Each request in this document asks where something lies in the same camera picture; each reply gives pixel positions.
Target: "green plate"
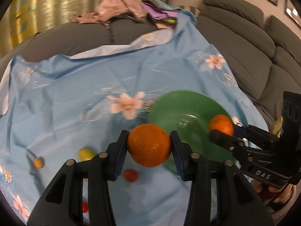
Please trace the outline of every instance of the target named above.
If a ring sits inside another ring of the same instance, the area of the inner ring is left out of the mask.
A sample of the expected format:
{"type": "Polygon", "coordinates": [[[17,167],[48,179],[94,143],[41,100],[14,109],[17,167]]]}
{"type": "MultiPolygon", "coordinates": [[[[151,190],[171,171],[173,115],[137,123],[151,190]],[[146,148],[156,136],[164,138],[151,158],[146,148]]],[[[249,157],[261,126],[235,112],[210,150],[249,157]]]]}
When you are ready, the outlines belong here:
{"type": "MultiPolygon", "coordinates": [[[[156,101],[150,113],[149,123],[162,127],[168,133],[176,130],[182,142],[188,143],[194,152],[209,160],[223,162],[230,159],[235,162],[230,151],[211,143],[208,139],[208,125],[217,115],[230,118],[226,110],[213,99],[198,92],[181,90],[169,92],[156,101]]],[[[172,155],[165,167],[176,173],[172,155]]]]}

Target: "yellow fruit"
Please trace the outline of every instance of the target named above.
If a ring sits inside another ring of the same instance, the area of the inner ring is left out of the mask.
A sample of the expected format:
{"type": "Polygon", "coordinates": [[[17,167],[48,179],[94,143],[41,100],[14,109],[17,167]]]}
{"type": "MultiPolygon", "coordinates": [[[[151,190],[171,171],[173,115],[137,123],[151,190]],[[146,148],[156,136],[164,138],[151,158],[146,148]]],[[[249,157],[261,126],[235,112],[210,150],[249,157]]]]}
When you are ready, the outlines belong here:
{"type": "Polygon", "coordinates": [[[33,164],[38,169],[42,169],[44,167],[44,163],[43,163],[42,158],[36,158],[36,159],[34,159],[33,164]]]}
{"type": "Polygon", "coordinates": [[[89,161],[91,160],[94,156],[96,156],[96,154],[87,148],[82,148],[78,151],[78,158],[80,159],[80,161],[89,161]]]}
{"type": "Polygon", "coordinates": [[[232,136],[234,134],[234,127],[231,120],[225,115],[217,115],[209,123],[209,131],[218,130],[222,133],[232,136]]]}
{"type": "Polygon", "coordinates": [[[153,124],[135,127],[128,135],[128,152],[144,167],[156,167],[170,156],[171,142],[166,131],[153,124]]]}

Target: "red cherry tomato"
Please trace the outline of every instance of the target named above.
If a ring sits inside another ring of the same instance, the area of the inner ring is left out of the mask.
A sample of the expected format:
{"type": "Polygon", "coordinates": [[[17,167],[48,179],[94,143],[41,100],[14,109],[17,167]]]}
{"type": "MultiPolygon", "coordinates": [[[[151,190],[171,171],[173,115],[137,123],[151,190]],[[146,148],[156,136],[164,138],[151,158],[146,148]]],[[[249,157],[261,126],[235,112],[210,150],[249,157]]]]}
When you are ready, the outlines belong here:
{"type": "Polygon", "coordinates": [[[88,203],[82,202],[82,213],[86,213],[89,211],[88,203]]]}
{"type": "Polygon", "coordinates": [[[136,182],[139,178],[139,174],[136,170],[134,169],[126,169],[123,172],[123,178],[127,181],[127,182],[136,182]]]}

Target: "sofa backrest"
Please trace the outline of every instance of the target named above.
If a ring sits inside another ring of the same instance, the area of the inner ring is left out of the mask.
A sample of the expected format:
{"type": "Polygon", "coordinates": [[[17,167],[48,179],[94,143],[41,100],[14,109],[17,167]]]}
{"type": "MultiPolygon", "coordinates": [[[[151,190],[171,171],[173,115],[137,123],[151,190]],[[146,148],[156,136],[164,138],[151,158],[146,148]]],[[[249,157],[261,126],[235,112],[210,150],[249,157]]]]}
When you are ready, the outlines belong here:
{"type": "Polygon", "coordinates": [[[243,0],[204,0],[197,28],[221,52],[237,83],[268,124],[283,92],[301,93],[301,42],[279,19],[243,0]]]}

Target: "gray sofa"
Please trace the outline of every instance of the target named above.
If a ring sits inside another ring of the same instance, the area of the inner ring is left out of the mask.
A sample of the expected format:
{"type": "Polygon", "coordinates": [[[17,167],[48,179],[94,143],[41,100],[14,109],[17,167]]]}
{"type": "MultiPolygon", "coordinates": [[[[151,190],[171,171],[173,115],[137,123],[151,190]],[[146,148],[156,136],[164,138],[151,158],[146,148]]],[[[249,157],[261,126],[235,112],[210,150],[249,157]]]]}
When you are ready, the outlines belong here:
{"type": "MultiPolygon", "coordinates": [[[[301,93],[301,41],[281,21],[243,0],[204,0],[198,30],[221,52],[239,87],[270,125],[282,113],[283,91],[301,93]]],[[[37,33],[0,60],[0,76],[19,54],[39,62],[56,54],[74,54],[112,44],[129,44],[156,30],[150,19],[138,23],[113,19],[110,29],[100,24],[67,23],[37,33]]]]}
{"type": "Polygon", "coordinates": [[[270,125],[283,92],[301,93],[301,41],[279,19],[243,0],[204,0],[198,30],[225,57],[239,87],[270,125]]]}

